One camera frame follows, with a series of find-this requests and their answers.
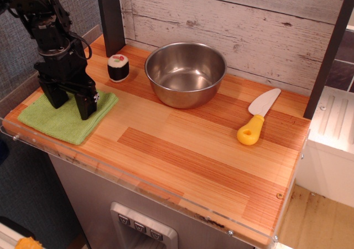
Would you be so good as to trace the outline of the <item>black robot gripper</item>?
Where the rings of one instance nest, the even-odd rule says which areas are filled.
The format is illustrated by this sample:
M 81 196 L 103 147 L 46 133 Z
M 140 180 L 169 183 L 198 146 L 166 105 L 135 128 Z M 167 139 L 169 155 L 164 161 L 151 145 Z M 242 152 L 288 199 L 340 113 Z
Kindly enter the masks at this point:
M 86 73 L 87 57 L 81 40 L 72 38 L 67 49 L 43 58 L 44 61 L 35 63 L 34 68 L 50 104 L 57 109 L 69 99 L 67 93 L 72 93 L 81 119 L 87 120 L 97 111 L 99 93 L 94 80 Z

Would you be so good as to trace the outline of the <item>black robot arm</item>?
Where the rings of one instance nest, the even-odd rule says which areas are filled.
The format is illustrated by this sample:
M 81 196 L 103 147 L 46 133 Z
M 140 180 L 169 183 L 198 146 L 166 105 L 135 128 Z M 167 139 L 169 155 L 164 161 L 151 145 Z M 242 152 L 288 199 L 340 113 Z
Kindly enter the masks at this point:
M 86 73 L 92 51 L 84 52 L 87 41 L 70 27 L 70 14 L 59 0 L 1 0 L 1 12 L 19 18 L 37 42 L 42 63 L 35 63 L 39 83 L 54 108 L 61 107 L 73 94 L 82 120 L 97 110 L 99 94 Z

